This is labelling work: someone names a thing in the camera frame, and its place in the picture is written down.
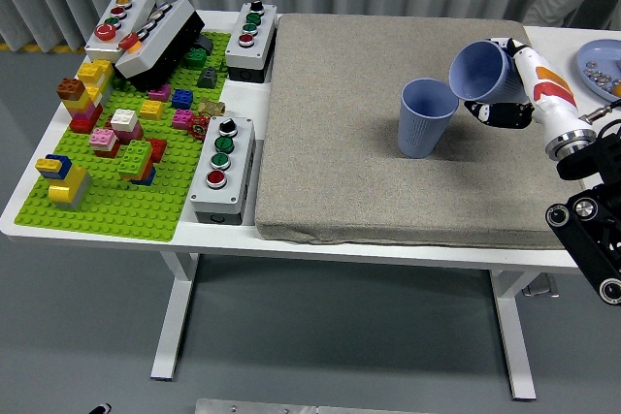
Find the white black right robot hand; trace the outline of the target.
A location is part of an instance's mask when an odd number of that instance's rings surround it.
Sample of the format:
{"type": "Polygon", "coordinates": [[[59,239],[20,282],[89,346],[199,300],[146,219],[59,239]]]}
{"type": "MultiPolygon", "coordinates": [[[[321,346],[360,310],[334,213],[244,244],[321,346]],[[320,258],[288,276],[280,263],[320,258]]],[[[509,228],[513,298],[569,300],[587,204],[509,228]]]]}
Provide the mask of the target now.
{"type": "Polygon", "coordinates": [[[579,118],[570,86],[537,51],[513,38],[473,42],[453,59],[449,85],[467,110],[487,126],[543,127],[552,158],[564,146],[582,147],[595,139],[579,118]]]}

